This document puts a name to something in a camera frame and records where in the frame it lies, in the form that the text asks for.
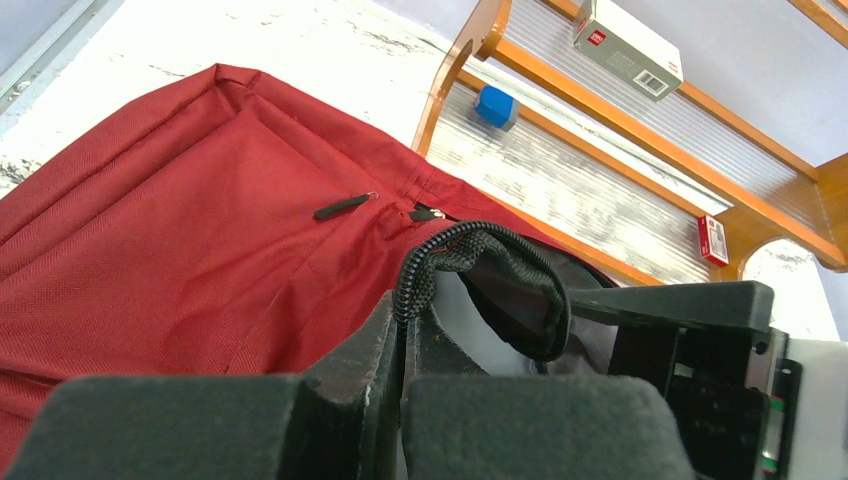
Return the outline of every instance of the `red logo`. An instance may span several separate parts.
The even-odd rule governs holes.
[[[594,32],[592,32],[591,35],[589,35],[589,42],[591,42],[593,45],[600,45],[605,38],[607,38],[607,36],[604,35],[600,30],[595,30]]]

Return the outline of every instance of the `gray box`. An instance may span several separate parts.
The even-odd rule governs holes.
[[[585,0],[574,46],[653,101],[683,83],[680,50],[611,0]]]

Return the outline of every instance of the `wooden frame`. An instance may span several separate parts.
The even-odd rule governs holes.
[[[848,25],[843,24],[816,0],[789,0],[795,8],[812,20],[834,40],[848,48]],[[848,1],[834,0],[835,5],[848,14]]]
[[[562,14],[573,17],[576,13],[577,7],[568,0],[540,1],[552,7],[557,5],[558,8],[555,7],[555,10]],[[808,248],[828,268],[839,271],[848,270],[843,252],[843,248],[848,246],[848,155],[834,159],[822,167],[812,168],[694,86],[686,86],[681,91],[693,103],[711,113],[726,126],[771,153],[775,161],[780,161],[793,168],[799,179],[816,182],[815,187],[818,190],[816,193],[819,195],[814,195],[815,198],[797,198],[798,192],[791,187],[775,193],[770,198],[792,196],[806,205],[807,208],[823,210],[823,216],[830,227],[830,231],[826,232],[827,238],[825,238],[770,205],[767,199],[760,198],[733,183],[677,145],[567,78],[552,66],[505,40],[503,35],[508,21],[510,4],[509,0],[480,0],[478,3],[471,18],[454,42],[451,51],[445,57],[433,82],[430,99],[428,99],[416,135],[414,144],[416,151],[422,155],[427,153],[442,103],[454,82],[459,81],[472,89],[480,88],[479,83],[481,81],[479,79],[462,71],[462,66],[466,60],[471,55],[481,60],[491,57],[735,204],[734,207],[718,216],[727,229],[728,250],[732,263],[724,269],[711,269],[712,280],[740,279],[745,263],[750,256],[763,245],[782,237],[794,240]],[[576,135],[536,112],[522,108],[521,116],[625,175],[693,217],[703,214],[690,202],[634,172],[628,166],[588,145]],[[659,283],[656,278],[565,235],[514,207],[505,206],[550,235],[565,248],[579,252],[587,260],[594,262],[601,268],[612,271],[622,280],[641,285]]]

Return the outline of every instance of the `black mesh fabric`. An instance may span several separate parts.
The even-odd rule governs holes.
[[[530,358],[558,357],[570,321],[565,288],[550,266],[540,261],[538,253],[530,254],[532,248],[530,244],[501,241],[479,230],[434,249],[421,263],[413,281],[413,318],[429,308],[436,295],[436,271],[481,270],[482,273],[462,278],[487,324],[503,341]],[[485,278],[486,282],[475,282],[475,278]],[[518,314],[516,305],[530,314]]]

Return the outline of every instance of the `small red box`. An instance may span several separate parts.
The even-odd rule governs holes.
[[[727,257],[724,225],[709,215],[700,217],[698,218],[698,237],[700,238],[702,257],[719,267],[726,267],[730,263]]]

